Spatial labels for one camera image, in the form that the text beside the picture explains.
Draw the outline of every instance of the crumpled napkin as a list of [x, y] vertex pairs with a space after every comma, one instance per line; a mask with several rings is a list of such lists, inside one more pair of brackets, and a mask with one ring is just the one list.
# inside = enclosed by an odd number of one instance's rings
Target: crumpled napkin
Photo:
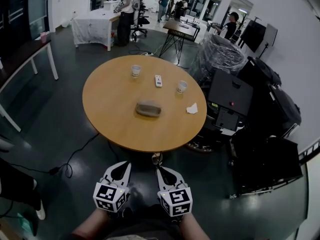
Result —
[[194, 103], [192, 106], [186, 108], [186, 112], [190, 114], [195, 114], [198, 112], [197, 103]]

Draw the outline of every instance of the ceiling light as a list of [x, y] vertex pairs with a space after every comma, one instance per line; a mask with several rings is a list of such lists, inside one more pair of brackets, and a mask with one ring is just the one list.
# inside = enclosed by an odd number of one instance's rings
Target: ceiling light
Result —
[[243, 12], [245, 14], [247, 14], [247, 12], [245, 10], [242, 10], [242, 9], [238, 9], [240, 12]]

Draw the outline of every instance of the white tablecloth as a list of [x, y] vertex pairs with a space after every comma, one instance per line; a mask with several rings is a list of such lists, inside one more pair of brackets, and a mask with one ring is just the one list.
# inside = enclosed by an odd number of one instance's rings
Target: white tablecloth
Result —
[[108, 46], [108, 33], [110, 19], [119, 16], [104, 9], [97, 9], [85, 15], [79, 15], [72, 20], [72, 32], [75, 45], [98, 43]]

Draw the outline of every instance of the pink cup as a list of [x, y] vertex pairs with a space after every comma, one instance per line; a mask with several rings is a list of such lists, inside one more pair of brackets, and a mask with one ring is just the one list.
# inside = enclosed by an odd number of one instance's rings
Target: pink cup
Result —
[[46, 32], [42, 32], [42, 33], [40, 34], [40, 37], [41, 37], [41, 42], [42, 42], [42, 43], [45, 43], [45, 42], [47, 41], [47, 34], [46, 34]]

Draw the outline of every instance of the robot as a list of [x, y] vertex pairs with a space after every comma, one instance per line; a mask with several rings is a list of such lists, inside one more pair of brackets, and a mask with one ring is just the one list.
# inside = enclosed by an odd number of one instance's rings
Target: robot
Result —
[[[131, 163], [123, 161], [109, 167], [95, 185], [93, 200], [97, 208], [117, 213], [130, 196], [128, 183]], [[182, 175], [170, 168], [156, 167], [159, 201], [170, 217], [182, 216], [192, 211], [191, 189]]]

